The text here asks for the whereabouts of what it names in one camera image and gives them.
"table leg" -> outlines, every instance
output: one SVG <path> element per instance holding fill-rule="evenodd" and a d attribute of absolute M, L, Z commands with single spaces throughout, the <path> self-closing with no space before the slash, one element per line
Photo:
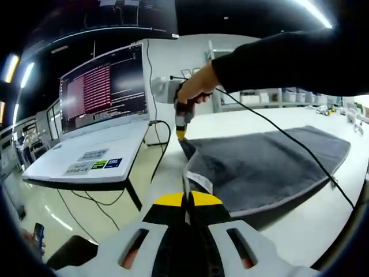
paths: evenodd
<path fill-rule="evenodd" d="M 126 189 L 128 191 L 129 196 L 131 197 L 133 203 L 135 204 L 136 208 L 141 211 L 142 203 L 140 199 L 138 198 L 138 195 L 136 194 L 136 191 L 134 190 L 132 183 L 129 179 L 126 180 Z"/>

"yellow part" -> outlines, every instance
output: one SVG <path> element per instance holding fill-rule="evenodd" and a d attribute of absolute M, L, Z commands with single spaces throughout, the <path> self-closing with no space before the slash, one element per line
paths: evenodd
<path fill-rule="evenodd" d="M 176 134 L 177 134 L 177 137 L 180 141 L 184 140 L 185 139 L 185 134 L 186 132 L 185 131 L 176 131 Z"/>
<path fill-rule="evenodd" d="M 183 192 L 167 194 L 156 199 L 155 205 L 180 207 L 182 205 Z"/>
<path fill-rule="evenodd" d="M 192 191 L 194 196 L 195 206 L 207 206 L 207 205 L 219 205 L 222 204 L 221 200 L 214 195 Z"/>

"gray towel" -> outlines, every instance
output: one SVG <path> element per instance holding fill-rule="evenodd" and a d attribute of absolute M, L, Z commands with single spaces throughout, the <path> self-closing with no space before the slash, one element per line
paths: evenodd
<path fill-rule="evenodd" d="M 350 143 L 311 126 L 286 130 L 333 174 Z M 309 192 L 326 174 L 301 146 L 279 131 L 181 142 L 186 170 L 206 177 L 232 216 L 265 211 Z"/>

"black cable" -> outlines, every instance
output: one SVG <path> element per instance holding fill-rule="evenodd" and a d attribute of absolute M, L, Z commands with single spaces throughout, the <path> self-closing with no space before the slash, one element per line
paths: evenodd
<path fill-rule="evenodd" d="M 182 77 L 174 77 L 171 76 L 171 78 L 175 78 L 175 79 L 182 79 L 182 80 L 188 80 L 188 78 L 182 78 Z M 290 134 L 286 133 L 284 130 L 282 130 L 281 128 L 279 128 L 273 121 L 271 121 L 269 118 L 266 118 L 264 115 L 258 113 L 257 111 L 254 111 L 253 109 L 245 106 L 244 104 L 242 104 L 240 101 L 238 101 L 237 99 L 235 99 L 233 96 L 231 96 L 230 94 L 226 93 L 225 91 L 222 91 L 221 89 L 216 88 L 217 91 L 228 95 L 228 97 L 230 97 L 233 101 L 235 101 L 237 104 L 241 105 L 242 107 L 244 107 L 246 110 L 251 111 L 252 113 L 260 116 L 261 118 L 265 119 L 266 121 L 268 121 L 270 124 L 272 124 L 278 131 L 280 131 L 282 134 L 284 134 L 285 136 L 287 136 L 289 139 L 291 139 L 292 141 L 294 141 L 295 143 L 299 144 L 302 148 L 304 148 L 309 154 L 310 156 L 317 162 L 317 164 L 319 165 L 319 167 L 323 170 L 323 172 L 327 175 L 328 179 L 330 179 L 330 181 L 333 183 L 334 186 L 336 186 L 339 191 L 341 192 L 341 194 L 343 195 L 343 197 L 347 200 L 347 202 L 350 204 L 350 206 L 352 207 L 352 209 L 355 208 L 355 206 L 353 205 L 353 203 L 351 202 L 351 200 L 347 197 L 346 193 L 342 190 L 342 188 L 339 186 L 338 182 L 336 182 L 336 180 L 333 178 L 333 176 L 327 171 L 327 169 L 324 168 L 324 166 L 322 165 L 322 163 L 318 160 L 318 158 L 311 152 L 311 150 L 309 148 L 307 148 L 303 143 L 301 143 L 300 141 L 298 141 L 297 139 L 295 139 L 294 137 L 292 137 Z"/>
<path fill-rule="evenodd" d="M 74 192 L 73 190 L 71 190 L 71 192 L 72 192 L 72 194 L 74 194 L 74 195 L 76 195 L 76 196 L 78 196 L 78 197 L 80 197 L 80 198 L 83 198 L 83 199 L 86 199 L 86 200 L 90 200 L 90 201 L 94 201 L 94 202 L 96 202 L 96 203 L 99 203 L 100 205 L 102 205 L 102 206 L 112 206 L 113 204 L 115 204 L 119 199 L 120 199 L 120 197 L 123 195 L 123 192 L 125 192 L 124 190 L 120 193 L 120 195 L 113 201 L 113 202 L 111 202 L 111 203 L 102 203 L 102 202 L 100 202 L 100 201 L 97 201 L 96 199 L 94 199 L 92 196 L 90 196 L 89 195 L 89 197 L 86 197 L 86 196 L 83 196 L 83 195 L 80 195 L 80 194 L 78 194 L 78 193 L 76 193 L 76 192 Z"/>
<path fill-rule="evenodd" d="M 112 223 L 115 225 L 115 227 L 118 229 L 118 231 L 119 231 L 119 227 L 118 227 L 118 225 L 116 224 L 116 222 L 114 221 L 114 219 L 111 217 L 111 216 L 109 216 L 109 214 L 108 213 L 106 213 L 106 211 L 104 211 L 103 209 L 102 209 L 102 207 L 100 207 L 100 205 L 99 205 L 99 203 L 97 203 L 97 201 L 94 199 L 94 198 L 92 198 L 92 196 L 90 196 L 87 192 L 85 192 L 86 193 L 86 195 L 88 196 L 88 197 L 90 197 L 90 199 L 97 205 L 97 207 L 101 210 L 101 212 L 103 212 L 103 214 L 105 214 L 108 218 L 110 218 L 110 220 L 112 221 Z"/>
<path fill-rule="evenodd" d="M 167 124 L 165 121 L 162 121 L 162 120 L 156 120 L 156 121 L 152 121 L 152 122 L 150 122 L 150 124 L 152 125 L 152 124 L 158 124 L 158 123 L 164 123 L 166 126 L 167 126 L 167 128 L 168 128 L 168 143 L 167 143 L 167 145 L 165 146 L 165 149 L 164 149 L 164 151 L 163 151 L 163 153 L 161 154 L 161 157 L 160 157 L 160 159 L 159 159 L 159 161 L 157 162 L 157 164 L 156 164 L 156 167 L 155 167 L 155 169 L 154 169 L 154 172 L 153 172 L 153 174 L 152 174 L 152 176 L 151 176 L 151 182 L 152 182 L 152 179 L 154 179 L 154 175 L 155 175 L 155 173 L 156 173 L 156 170 L 157 170 L 157 168 L 159 167 L 159 164 L 160 164 L 160 162 L 161 162 L 161 160 L 162 160 L 162 158 L 163 158 L 163 156 L 164 156 L 164 154 L 165 154 L 165 152 L 166 152 L 166 150 L 167 150 L 167 148 L 168 148 L 168 145 L 169 145 L 169 140 L 170 140 L 170 138 L 171 138 L 171 136 L 172 136 L 172 132 L 171 132 L 171 128 L 170 128 L 170 126 L 169 126 L 169 124 Z"/>
<path fill-rule="evenodd" d="M 152 64 L 151 64 L 151 61 L 150 61 L 150 57 L 149 57 L 149 47 L 150 47 L 150 40 L 148 39 L 148 46 L 146 48 L 146 55 L 148 57 L 148 62 L 149 62 L 149 65 L 150 65 L 150 79 L 149 79 L 149 83 L 150 83 L 150 91 L 151 91 L 151 95 L 152 95 L 152 100 L 154 102 L 154 107 L 155 107 L 155 121 L 157 121 L 157 107 L 156 107 L 156 102 L 155 102 L 155 97 L 154 97 L 154 93 L 152 92 L 152 85 L 151 85 L 151 79 L 152 79 Z M 161 153 L 164 154 L 164 148 L 161 144 L 161 141 L 160 141 L 160 137 L 159 137 L 159 134 L 157 132 L 157 127 L 156 127 L 156 124 L 154 125 L 154 128 L 155 128 L 155 133 L 156 133 L 156 137 L 157 137 L 157 140 L 159 141 L 159 144 L 160 144 L 160 147 L 161 147 Z"/>
<path fill-rule="evenodd" d="M 97 242 L 97 240 L 95 240 L 95 239 L 93 238 L 93 236 L 91 236 L 91 235 L 86 231 L 86 229 L 84 229 L 84 228 L 82 227 L 82 225 L 78 222 L 78 220 L 74 217 L 74 215 L 73 215 L 73 214 L 72 214 L 72 212 L 70 211 L 70 209 L 69 209 L 69 207 L 68 207 L 67 203 L 65 202 L 65 200 L 64 200 L 64 198 L 63 198 L 63 196 L 62 196 L 62 194 L 60 193 L 60 190 L 59 190 L 59 189 L 57 189 L 57 191 L 58 191 L 58 193 L 59 193 L 59 195 L 60 195 L 61 199 L 63 200 L 63 203 L 64 203 L 65 207 L 67 208 L 67 210 L 68 210 L 68 212 L 69 212 L 70 216 L 74 219 L 74 221 L 76 221 L 76 223 L 81 227 L 81 229 L 85 231 L 85 233 L 86 233 L 86 234 L 88 234 L 88 235 L 89 235 L 89 236 L 90 236 L 94 241 L 96 241 L 96 242 Z"/>

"person's hand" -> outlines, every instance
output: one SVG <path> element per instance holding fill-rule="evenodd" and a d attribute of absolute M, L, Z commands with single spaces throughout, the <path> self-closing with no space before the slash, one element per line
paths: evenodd
<path fill-rule="evenodd" d="M 35 240 L 35 238 L 33 237 L 33 235 L 22 229 L 21 230 L 21 234 L 23 239 L 25 239 L 27 245 L 32 249 L 32 250 L 38 250 L 37 249 L 37 241 Z M 41 249 L 41 254 L 44 255 L 45 254 L 45 250 L 43 249 L 46 245 L 44 243 L 42 243 L 42 249 Z"/>
<path fill-rule="evenodd" d="M 219 81 L 212 64 L 209 63 L 183 83 L 182 88 L 178 92 L 178 101 L 186 104 L 187 100 L 195 98 L 201 92 L 212 93 L 217 85 L 219 85 Z M 205 102 L 209 97 L 199 97 L 197 103 Z"/>

